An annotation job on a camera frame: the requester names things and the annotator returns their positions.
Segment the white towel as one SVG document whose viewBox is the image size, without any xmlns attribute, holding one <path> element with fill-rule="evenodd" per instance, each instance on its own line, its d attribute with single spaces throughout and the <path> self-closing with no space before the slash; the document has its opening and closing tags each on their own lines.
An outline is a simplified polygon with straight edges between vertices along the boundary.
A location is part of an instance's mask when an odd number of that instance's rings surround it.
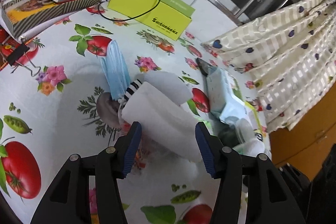
<svg viewBox="0 0 336 224">
<path fill-rule="evenodd" d="M 202 157 L 195 139 L 198 120 L 165 94 L 144 82 L 121 112 L 127 123 L 139 122 L 143 134 L 169 151 L 192 162 Z"/>
</svg>

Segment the grey sock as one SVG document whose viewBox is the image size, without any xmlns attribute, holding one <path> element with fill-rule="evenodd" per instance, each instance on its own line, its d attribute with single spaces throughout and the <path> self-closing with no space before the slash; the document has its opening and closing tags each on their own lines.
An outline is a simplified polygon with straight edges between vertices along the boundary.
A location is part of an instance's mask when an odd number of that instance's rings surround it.
<svg viewBox="0 0 336 224">
<path fill-rule="evenodd" d="M 144 75 L 143 79 L 178 106 L 186 103 L 193 97 L 191 90 L 174 73 L 149 71 Z"/>
</svg>

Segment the blue face mask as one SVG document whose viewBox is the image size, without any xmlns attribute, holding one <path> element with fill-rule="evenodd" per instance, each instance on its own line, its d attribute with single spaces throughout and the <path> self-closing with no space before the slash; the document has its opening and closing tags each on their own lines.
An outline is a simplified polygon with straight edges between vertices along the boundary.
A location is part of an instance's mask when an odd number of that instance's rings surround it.
<svg viewBox="0 0 336 224">
<path fill-rule="evenodd" d="M 106 56 L 100 59 L 100 64 L 112 99 L 121 99 L 130 85 L 130 75 L 116 40 L 108 44 Z"/>
</svg>

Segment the clear lidded plastic jar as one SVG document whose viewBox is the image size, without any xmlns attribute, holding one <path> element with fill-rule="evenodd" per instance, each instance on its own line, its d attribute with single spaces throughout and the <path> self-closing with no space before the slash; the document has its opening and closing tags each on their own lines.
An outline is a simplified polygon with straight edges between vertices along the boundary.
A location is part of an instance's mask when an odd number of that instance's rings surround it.
<svg viewBox="0 0 336 224">
<path fill-rule="evenodd" d="M 244 118 L 232 117 L 224 123 L 224 128 L 218 134 L 218 138 L 224 146 L 233 148 L 247 143 L 255 137 L 251 124 Z"/>
</svg>

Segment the wet wipes pack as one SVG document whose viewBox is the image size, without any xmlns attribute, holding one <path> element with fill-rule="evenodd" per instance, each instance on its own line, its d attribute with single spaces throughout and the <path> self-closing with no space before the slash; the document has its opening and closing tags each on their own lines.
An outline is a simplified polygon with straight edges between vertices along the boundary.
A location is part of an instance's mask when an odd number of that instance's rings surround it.
<svg viewBox="0 0 336 224">
<path fill-rule="evenodd" d="M 206 77 L 210 112 L 221 122 L 235 124 L 246 119 L 250 123 L 245 97 L 236 75 L 219 67 L 210 67 Z"/>
</svg>

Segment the green plastic jar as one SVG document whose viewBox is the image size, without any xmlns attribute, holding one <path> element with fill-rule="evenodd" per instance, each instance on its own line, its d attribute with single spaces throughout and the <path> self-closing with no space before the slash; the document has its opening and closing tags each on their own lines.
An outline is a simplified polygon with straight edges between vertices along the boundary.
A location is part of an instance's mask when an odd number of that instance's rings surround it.
<svg viewBox="0 0 336 224">
<path fill-rule="evenodd" d="M 246 143 L 233 147 L 233 149 L 240 155 L 257 157 L 257 155 L 264 153 L 265 145 L 259 139 L 251 139 Z"/>
</svg>

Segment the black smartphone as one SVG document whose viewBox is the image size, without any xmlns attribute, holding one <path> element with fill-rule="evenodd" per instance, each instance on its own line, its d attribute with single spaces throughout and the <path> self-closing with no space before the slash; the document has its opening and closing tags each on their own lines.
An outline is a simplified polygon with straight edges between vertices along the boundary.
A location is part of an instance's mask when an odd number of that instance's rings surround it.
<svg viewBox="0 0 336 224">
<path fill-rule="evenodd" d="M 197 57 L 196 62 L 203 76 L 207 77 L 208 75 L 213 73 L 214 68 L 211 64 L 205 62 L 203 59 L 200 59 L 199 57 Z"/>
</svg>

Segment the heart patterned curtain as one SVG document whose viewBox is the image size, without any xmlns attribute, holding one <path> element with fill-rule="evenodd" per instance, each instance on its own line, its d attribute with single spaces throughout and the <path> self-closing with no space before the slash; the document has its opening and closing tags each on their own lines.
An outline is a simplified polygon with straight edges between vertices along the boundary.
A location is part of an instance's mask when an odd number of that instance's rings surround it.
<svg viewBox="0 0 336 224">
<path fill-rule="evenodd" d="M 293 129 L 335 84 L 335 0 L 301 0 L 203 45 L 250 74 L 269 132 Z"/>
</svg>

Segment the lime green cardboard box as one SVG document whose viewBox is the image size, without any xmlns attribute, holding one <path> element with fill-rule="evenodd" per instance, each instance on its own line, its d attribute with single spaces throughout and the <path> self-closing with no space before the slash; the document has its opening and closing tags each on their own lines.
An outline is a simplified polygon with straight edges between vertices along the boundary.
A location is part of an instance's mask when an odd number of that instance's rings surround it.
<svg viewBox="0 0 336 224">
<path fill-rule="evenodd" d="M 110 0 L 108 8 L 177 40 L 195 9 L 182 0 Z"/>
</svg>

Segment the black binder clip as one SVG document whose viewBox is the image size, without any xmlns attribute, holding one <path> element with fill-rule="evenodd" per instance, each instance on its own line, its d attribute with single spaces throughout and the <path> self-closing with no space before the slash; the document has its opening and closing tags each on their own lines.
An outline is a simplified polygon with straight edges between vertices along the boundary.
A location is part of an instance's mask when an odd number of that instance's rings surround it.
<svg viewBox="0 0 336 224">
<path fill-rule="evenodd" d="M 31 77 L 35 77 L 39 74 L 41 71 L 41 67 L 36 66 L 31 59 L 27 56 L 27 52 L 29 50 L 29 47 L 25 44 L 20 44 L 14 51 L 11 53 L 8 57 L 6 57 L 6 61 L 10 66 L 17 66 L 17 67 L 24 67 L 29 72 Z M 29 68 L 27 65 L 24 65 L 22 62 L 19 62 L 19 59 L 24 56 L 28 59 L 29 63 L 33 66 L 34 69 L 37 71 L 33 71 L 31 68 Z"/>
</svg>

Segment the striped cardboard box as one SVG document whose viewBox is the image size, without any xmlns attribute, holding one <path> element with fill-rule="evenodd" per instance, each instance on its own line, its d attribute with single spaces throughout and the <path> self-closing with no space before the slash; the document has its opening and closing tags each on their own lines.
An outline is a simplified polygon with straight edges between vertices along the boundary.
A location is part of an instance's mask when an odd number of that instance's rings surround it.
<svg viewBox="0 0 336 224">
<path fill-rule="evenodd" d="M 6 27 L 7 32 L 17 39 L 48 20 L 97 5 L 100 1 L 72 0 L 56 3 L 52 0 L 8 0 L 1 4 L 1 26 Z"/>
</svg>

